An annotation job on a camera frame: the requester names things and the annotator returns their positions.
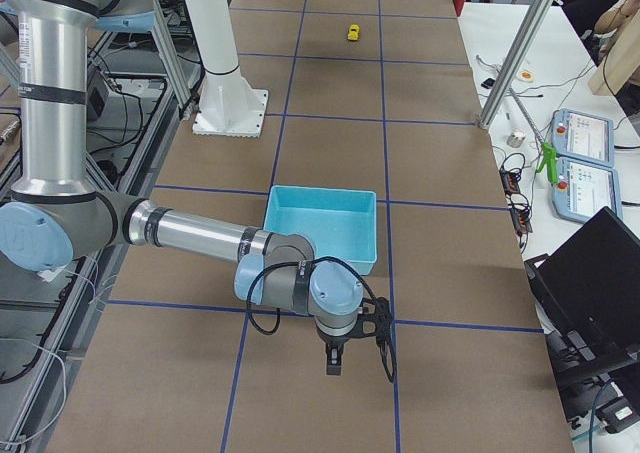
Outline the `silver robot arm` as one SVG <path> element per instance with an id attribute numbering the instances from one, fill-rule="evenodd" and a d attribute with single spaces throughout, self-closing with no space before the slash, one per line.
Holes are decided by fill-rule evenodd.
<path id="1" fill-rule="evenodd" d="M 235 293 L 311 316 L 326 370 L 362 335 L 363 283 L 343 260 L 282 235 L 167 208 L 114 188 L 87 150 L 88 33 L 150 31 L 157 0 L 5 0 L 19 28 L 21 175 L 1 209 L 1 251 L 53 270 L 119 244 L 175 248 L 234 262 Z"/>

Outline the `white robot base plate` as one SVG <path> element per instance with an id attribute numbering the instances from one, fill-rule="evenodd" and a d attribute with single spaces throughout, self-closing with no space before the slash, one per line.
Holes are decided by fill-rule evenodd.
<path id="1" fill-rule="evenodd" d="M 269 93 L 242 88 L 239 93 L 225 90 L 201 95 L 192 131 L 196 135 L 257 138 L 262 132 Z"/>

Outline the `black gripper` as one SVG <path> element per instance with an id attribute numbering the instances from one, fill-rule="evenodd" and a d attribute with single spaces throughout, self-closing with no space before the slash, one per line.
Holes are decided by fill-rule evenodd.
<path id="1" fill-rule="evenodd" d="M 324 339 L 326 353 L 326 374 L 340 376 L 342 373 L 342 355 L 347 338 L 327 337 Z"/>

